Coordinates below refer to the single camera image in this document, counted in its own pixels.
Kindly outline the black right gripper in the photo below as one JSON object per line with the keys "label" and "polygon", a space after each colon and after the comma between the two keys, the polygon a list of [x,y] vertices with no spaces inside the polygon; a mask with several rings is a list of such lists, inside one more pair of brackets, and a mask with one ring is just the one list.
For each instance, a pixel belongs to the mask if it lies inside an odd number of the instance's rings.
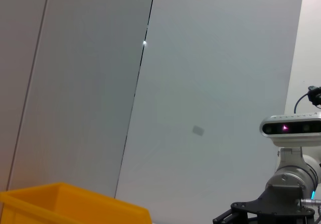
{"label": "black right gripper", "polygon": [[314,223],[315,211],[300,204],[299,187],[268,187],[253,201],[235,202],[213,224]]}

